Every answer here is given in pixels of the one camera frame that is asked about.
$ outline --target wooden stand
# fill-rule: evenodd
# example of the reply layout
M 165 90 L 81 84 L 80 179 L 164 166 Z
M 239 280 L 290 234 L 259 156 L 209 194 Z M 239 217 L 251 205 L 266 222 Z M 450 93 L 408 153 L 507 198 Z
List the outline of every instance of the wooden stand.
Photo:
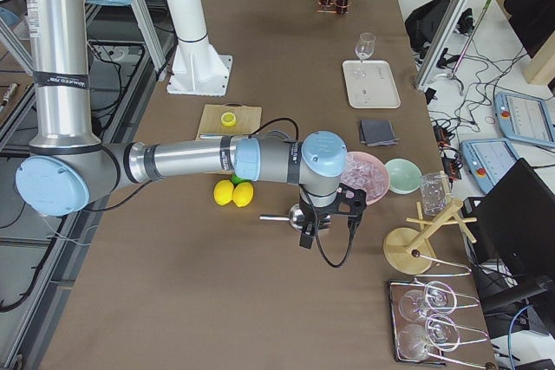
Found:
M 432 265 L 432 260 L 420 257 L 420 254 L 435 258 L 434 250 L 428 239 L 444 224 L 452 224 L 453 222 L 458 224 L 469 240 L 472 243 L 476 243 L 476 239 L 468 229 L 465 220 L 460 218 L 457 213 L 461 207 L 462 201 L 453 198 L 451 202 L 429 222 L 422 218 L 420 203 L 417 203 L 419 219 L 410 218 L 410 220 L 420 223 L 421 231 L 419 232 L 408 227 L 400 227 L 390 231 L 383 240 L 383 252 L 389 264 L 400 272 L 408 275 L 418 275 L 428 270 Z

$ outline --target black monitor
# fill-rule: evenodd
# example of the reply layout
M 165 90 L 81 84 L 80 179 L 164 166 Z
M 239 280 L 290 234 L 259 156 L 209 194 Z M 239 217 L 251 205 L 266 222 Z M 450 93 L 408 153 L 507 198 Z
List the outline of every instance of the black monitor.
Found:
M 413 10 L 405 21 L 405 29 L 410 39 L 410 47 L 421 52 L 426 42 L 432 42 L 435 32 L 451 0 L 432 0 Z
M 475 211 L 482 235 L 514 275 L 517 286 L 482 300 L 485 312 L 528 299 L 555 335 L 555 195 L 519 159 Z

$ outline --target robotic arm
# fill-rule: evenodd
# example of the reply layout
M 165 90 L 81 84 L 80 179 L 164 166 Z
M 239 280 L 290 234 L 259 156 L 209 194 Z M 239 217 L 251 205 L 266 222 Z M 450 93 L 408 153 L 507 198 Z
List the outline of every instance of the robotic arm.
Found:
M 347 149 L 330 132 L 313 133 L 304 143 L 270 134 L 153 146 L 102 144 L 90 119 L 86 1 L 132 0 L 27 0 L 38 119 L 38 135 L 30 142 L 32 156 L 16 173 L 17 188 L 27 203 L 41 213 L 62 216 L 149 179 L 235 171 L 244 179 L 301 186 L 303 247 L 311 246 L 318 220 L 329 214 L 360 223 L 365 193 L 340 186 Z M 340 205 L 348 210 L 340 211 Z

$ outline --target white table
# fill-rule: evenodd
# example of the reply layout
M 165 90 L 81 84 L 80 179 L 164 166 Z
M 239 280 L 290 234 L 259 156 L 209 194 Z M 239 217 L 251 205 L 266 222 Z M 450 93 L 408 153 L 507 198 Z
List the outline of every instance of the white table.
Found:
M 399 0 L 403 19 L 406 19 L 410 13 L 429 2 L 430 0 Z M 474 19 L 477 19 L 485 4 L 486 0 L 470 0 L 467 7 L 472 8 Z M 467 38 L 462 35 L 453 34 L 447 44 L 449 54 L 458 55 Z M 507 21 L 504 13 L 495 0 L 492 0 L 487 13 L 484 16 L 482 23 L 474 35 L 475 45 L 478 51 L 487 56 L 491 61 L 512 59 L 516 55 L 524 54 L 526 51 L 522 49 L 522 44 L 519 38 L 514 34 L 513 29 Z M 477 55 L 476 48 L 471 44 L 467 51 L 468 55 Z M 533 86 L 526 83 L 522 70 L 530 62 L 530 57 L 527 55 L 519 60 L 512 68 L 512 70 L 505 75 L 498 84 L 496 92 L 504 91 L 503 87 L 516 90 L 522 94 L 529 94 L 542 99 L 550 99 L 553 97 L 552 92 L 548 87 Z M 500 62 L 502 68 L 507 68 L 510 62 Z M 480 62 L 464 59 L 457 71 L 457 76 L 462 80 L 465 85 L 465 94 L 467 99 L 479 100 L 480 95 L 476 92 L 475 88 L 468 85 L 477 81 L 476 72 L 485 68 L 486 66 Z M 434 75 L 445 74 L 445 69 L 436 68 Z M 494 67 L 490 67 L 487 71 L 480 73 L 480 78 L 483 81 L 489 81 L 493 77 L 499 75 L 499 71 Z M 459 93 L 459 87 L 455 81 L 438 80 L 432 81 L 428 85 L 437 90 L 436 97 L 438 100 L 432 101 L 428 110 L 430 117 L 433 119 L 441 119 L 445 117 L 444 114 L 435 112 L 443 112 L 454 116 L 454 110 L 460 106 L 463 101 Z M 555 99 L 547 102 L 552 120 L 555 120 Z M 462 117 L 467 118 L 468 113 L 462 112 Z M 472 132 L 469 128 L 460 127 L 458 135 L 452 141 L 452 147 L 459 148 L 460 141 L 472 139 L 486 139 L 503 137 L 499 129 L 495 117 L 495 109 L 493 106 L 480 106 L 473 112 L 477 126 L 480 130 Z M 543 166 L 555 164 L 555 154 L 542 151 L 533 145 L 528 145 L 523 142 L 513 141 L 513 146 L 519 156 L 524 157 L 532 166 Z M 545 183 L 555 191 L 555 167 L 539 169 L 536 171 L 538 175 L 545 181 Z M 477 186 L 472 175 L 465 167 L 462 171 L 462 180 L 455 181 L 453 186 L 454 195 L 457 198 L 478 197 L 484 193 Z M 501 351 L 506 353 L 506 336 L 494 340 L 494 343 L 501 347 Z M 555 361 L 555 340 L 551 336 L 542 336 L 531 333 L 529 331 L 519 331 L 513 334 L 513 354 L 521 359 L 519 364 L 532 362 L 535 360 L 551 358 Z

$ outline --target wooden base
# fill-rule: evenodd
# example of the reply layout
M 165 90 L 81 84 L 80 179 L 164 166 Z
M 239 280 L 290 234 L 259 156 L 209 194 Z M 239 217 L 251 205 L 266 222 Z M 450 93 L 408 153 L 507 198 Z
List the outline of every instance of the wooden base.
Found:
M 383 252 L 389 264 L 407 275 L 424 273 L 432 265 L 432 261 L 421 257 L 413 257 L 406 251 L 408 244 L 419 234 L 418 231 L 408 227 L 400 227 L 390 231 L 383 240 Z M 417 249 L 423 255 L 434 257 L 425 242 L 422 242 Z

